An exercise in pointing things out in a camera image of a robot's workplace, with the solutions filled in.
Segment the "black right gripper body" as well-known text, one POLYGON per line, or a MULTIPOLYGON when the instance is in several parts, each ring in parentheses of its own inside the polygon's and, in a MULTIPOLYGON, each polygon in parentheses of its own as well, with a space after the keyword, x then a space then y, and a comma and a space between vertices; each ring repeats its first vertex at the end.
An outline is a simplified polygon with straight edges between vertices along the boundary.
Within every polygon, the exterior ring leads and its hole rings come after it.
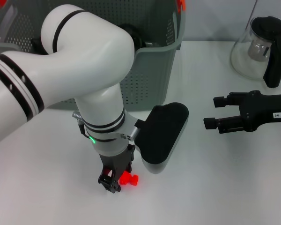
POLYGON ((281 95, 263 95, 260 91, 247 92, 239 105, 243 128, 256 131, 267 123, 281 122, 281 95))

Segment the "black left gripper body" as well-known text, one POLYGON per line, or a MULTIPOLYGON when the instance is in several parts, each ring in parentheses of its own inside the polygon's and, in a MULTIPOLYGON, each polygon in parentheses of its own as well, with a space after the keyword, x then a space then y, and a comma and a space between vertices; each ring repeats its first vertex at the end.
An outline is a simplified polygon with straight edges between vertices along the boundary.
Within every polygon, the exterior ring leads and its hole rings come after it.
POLYGON ((113 169, 113 168, 116 169, 117 174, 120 178, 122 175, 121 166, 125 162, 133 162, 134 151, 135 151, 135 146, 128 144, 128 146, 122 153, 120 153, 116 156, 112 156, 112 157, 106 157, 106 156, 100 155, 100 159, 103 163, 103 166, 105 165, 105 166, 109 167, 110 169, 113 169))

